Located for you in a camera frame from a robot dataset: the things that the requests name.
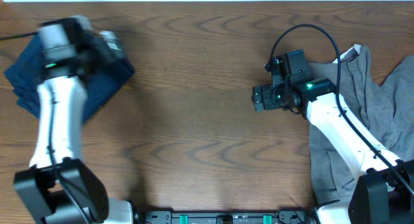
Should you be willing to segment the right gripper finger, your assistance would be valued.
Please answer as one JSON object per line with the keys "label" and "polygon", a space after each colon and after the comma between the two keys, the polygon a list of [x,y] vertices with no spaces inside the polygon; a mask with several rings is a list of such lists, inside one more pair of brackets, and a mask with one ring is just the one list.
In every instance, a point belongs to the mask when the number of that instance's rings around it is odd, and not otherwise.
{"label": "right gripper finger", "polygon": [[264,100],[267,85],[258,85],[253,87],[252,100]]}
{"label": "right gripper finger", "polygon": [[261,112],[265,110],[265,104],[262,99],[254,99],[253,103],[256,112]]}

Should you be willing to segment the grey shorts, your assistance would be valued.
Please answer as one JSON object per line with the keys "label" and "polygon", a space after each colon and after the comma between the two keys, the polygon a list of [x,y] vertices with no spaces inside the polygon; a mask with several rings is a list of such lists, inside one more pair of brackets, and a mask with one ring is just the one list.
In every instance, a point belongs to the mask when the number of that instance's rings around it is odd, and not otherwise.
{"label": "grey shorts", "polygon": [[[371,51],[354,45],[341,55],[340,93],[366,128],[403,161],[413,159],[413,56],[406,56],[382,85],[371,78]],[[356,181],[334,146],[309,127],[311,180],[317,203],[352,198]]]}

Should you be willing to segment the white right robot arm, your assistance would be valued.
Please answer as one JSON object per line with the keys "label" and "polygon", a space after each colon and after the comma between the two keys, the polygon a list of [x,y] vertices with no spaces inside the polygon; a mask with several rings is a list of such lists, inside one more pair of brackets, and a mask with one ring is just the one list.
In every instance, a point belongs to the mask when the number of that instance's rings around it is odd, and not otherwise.
{"label": "white right robot arm", "polygon": [[253,88],[256,111],[289,109],[316,126],[334,146],[356,186],[350,201],[316,208],[310,223],[412,223],[413,162],[404,162],[367,130],[328,79]]}

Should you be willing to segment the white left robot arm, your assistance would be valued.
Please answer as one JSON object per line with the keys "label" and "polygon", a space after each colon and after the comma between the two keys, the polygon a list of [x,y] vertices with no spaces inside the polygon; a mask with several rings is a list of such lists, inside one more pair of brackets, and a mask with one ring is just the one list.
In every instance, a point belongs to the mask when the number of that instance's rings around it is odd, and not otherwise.
{"label": "white left robot arm", "polygon": [[37,86],[41,100],[38,141],[28,170],[14,186],[36,223],[135,223],[128,201],[108,198],[103,183],[83,163],[82,125],[87,63],[62,30],[39,30],[47,64]]}

